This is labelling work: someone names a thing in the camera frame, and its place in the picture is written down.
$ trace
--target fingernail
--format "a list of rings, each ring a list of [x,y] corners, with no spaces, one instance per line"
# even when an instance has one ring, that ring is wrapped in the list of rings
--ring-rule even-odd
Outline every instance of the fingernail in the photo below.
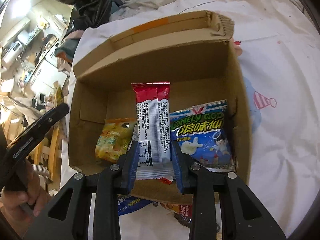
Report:
[[[28,200],[28,195],[27,195],[26,193],[21,192],[21,193],[18,195],[18,198],[19,198],[21,201],[27,201],[27,200]]]

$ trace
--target finger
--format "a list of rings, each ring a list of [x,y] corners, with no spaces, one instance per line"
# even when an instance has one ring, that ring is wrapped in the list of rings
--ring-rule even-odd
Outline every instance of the finger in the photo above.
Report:
[[[28,194],[24,191],[7,191],[4,188],[1,199],[5,208],[12,210],[22,203],[26,203],[29,198]]]
[[[14,208],[14,209],[11,209],[11,210],[4,208],[4,210],[9,216],[11,216],[13,218],[13,220],[28,221],[28,219],[30,219],[28,214],[26,212],[24,212],[24,210],[20,206]]]
[[[34,173],[32,180],[28,182],[29,205],[33,205],[36,202],[36,199],[39,196],[40,188],[40,178]]]
[[[5,212],[14,220],[22,221],[28,218],[28,215],[19,206],[28,201],[28,195],[24,191],[4,191],[1,197]]]
[[[39,196],[36,200],[35,208],[33,209],[33,214],[35,215],[35,217],[37,217],[40,214],[41,210],[44,208],[47,202],[48,202],[47,193],[44,191],[43,188],[41,188]]]
[[[26,160],[26,169],[27,169],[27,178],[28,181],[32,181],[33,179],[33,174],[34,174],[34,170],[33,167],[31,165],[31,163],[29,161]]]

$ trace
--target lonely god snack bag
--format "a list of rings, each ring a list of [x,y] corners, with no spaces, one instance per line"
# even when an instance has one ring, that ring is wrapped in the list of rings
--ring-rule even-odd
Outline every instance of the lonely god snack bag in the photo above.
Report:
[[[210,171],[234,168],[230,145],[223,129],[227,101],[193,106],[170,114],[172,140]]]

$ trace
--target cartoon boy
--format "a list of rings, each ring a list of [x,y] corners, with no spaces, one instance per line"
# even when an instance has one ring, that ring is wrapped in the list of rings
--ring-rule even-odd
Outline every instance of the cartoon boy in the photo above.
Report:
[[[212,135],[212,139],[215,141],[216,145],[213,146],[214,149],[216,149],[216,153],[218,150],[222,152],[223,155],[229,154],[230,152],[228,151],[227,145],[228,145],[228,140],[223,139],[223,136],[220,131],[215,132]]]

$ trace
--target white cabinet door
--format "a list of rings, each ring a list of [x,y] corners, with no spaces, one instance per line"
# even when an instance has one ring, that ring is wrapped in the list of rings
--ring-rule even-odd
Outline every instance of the white cabinet door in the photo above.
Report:
[[[59,72],[55,66],[46,60],[41,62],[33,75],[52,88],[54,88],[53,83],[56,81],[58,81],[59,85],[62,87],[67,78],[65,73]]]
[[[54,65],[57,66],[57,58],[54,56],[54,51],[59,46],[59,43],[56,43],[52,46],[52,48],[48,51],[47,55],[45,56],[45,60]]]
[[[33,98],[37,93],[42,93],[46,96],[49,96],[50,93],[53,94],[53,88],[44,84],[38,78],[32,76],[24,89],[24,95],[27,98]]]

